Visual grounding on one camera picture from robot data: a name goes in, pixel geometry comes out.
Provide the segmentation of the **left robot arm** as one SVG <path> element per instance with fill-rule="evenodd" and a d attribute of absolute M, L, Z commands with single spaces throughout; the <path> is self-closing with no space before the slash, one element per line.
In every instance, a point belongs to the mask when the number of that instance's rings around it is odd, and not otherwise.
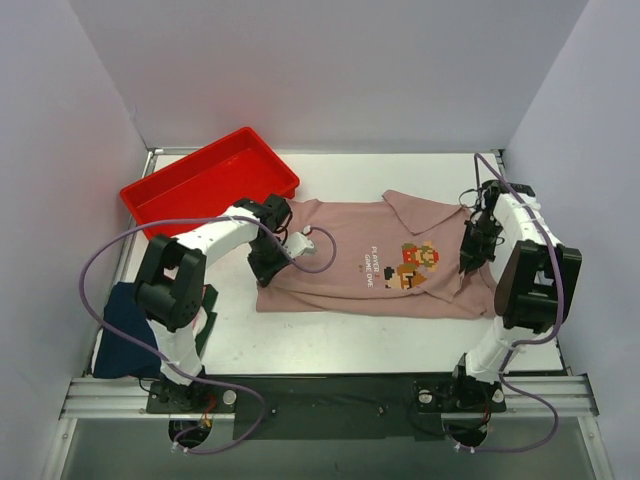
<path fill-rule="evenodd" d="M 206 397 L 205 386 L 195 380 L 203 365 L 193 328 L 204 311 L 206 270 L 247 244 L 249 266 L 258 284 L 267 286 L 290 264 L 277 234 L 291 217 L 283 197 L 272 194 L 263 204 L 243 198 L 211 222 L 174 237 L 159 234 L 149 241 L 134 282 L 134 300 L 164 356 L 160 372 L 173 383 L 170 400 L 180 410 L 196 411 Z"/>

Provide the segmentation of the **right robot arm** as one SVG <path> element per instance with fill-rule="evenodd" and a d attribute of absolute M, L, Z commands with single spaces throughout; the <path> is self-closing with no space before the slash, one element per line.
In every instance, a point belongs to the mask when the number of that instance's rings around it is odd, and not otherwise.
<path fill-rule="evenodd" d="M 483 339 L 460 359 L 457 378 L 446 385 L 446 396 L 458 409 L 469 409 L 482 397 L 480 384 L 492 385 L 517 353 L 557 336 L 568 317 L 582 253 L 551 233 L 540 213 L 533 189 L 523 184 L 486 181 L 465 222 L 460 247 L 460 272 L 471 274 L 496 260 L 496 317 Z"/>

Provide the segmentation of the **pink t shirt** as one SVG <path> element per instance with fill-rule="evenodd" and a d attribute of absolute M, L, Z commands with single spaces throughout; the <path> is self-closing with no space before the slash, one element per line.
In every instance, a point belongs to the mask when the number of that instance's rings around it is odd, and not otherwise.
<path fill-rule="evenodd" d="M 336 311 L 425 319 L 491 318 L 487 266 L 460 269 L 469 212 L 387 190 L 366 203 L 291 201 L 291 229 L 313 227 L 317 251 L 258 290 L 259 312 Z"/>

